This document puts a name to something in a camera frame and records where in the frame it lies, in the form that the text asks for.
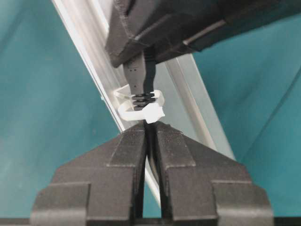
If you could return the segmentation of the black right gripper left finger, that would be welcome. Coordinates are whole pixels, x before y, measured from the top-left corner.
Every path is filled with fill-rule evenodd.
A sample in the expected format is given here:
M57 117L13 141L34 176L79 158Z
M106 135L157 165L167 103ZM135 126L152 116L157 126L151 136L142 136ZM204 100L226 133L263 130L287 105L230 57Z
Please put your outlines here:
M143 216L142 123L60 166L36 196L34 226L129 226Z

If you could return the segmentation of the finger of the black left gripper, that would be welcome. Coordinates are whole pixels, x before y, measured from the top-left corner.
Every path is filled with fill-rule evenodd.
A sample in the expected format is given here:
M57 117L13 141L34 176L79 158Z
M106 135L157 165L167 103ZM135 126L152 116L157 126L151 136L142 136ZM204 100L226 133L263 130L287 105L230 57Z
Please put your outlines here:
M106 51L115 68L168 35L176 25L169 0L114 0Z
M222 40L299 14L299 0L161 0L143 41L157 62L200 52Z

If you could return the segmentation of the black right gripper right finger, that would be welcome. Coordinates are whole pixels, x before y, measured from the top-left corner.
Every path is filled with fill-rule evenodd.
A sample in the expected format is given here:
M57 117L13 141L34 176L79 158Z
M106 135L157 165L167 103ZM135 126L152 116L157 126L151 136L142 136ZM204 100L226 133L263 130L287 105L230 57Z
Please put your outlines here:
M155 141L162 216L173 225L274 225L267 194L244 165L162 122Z

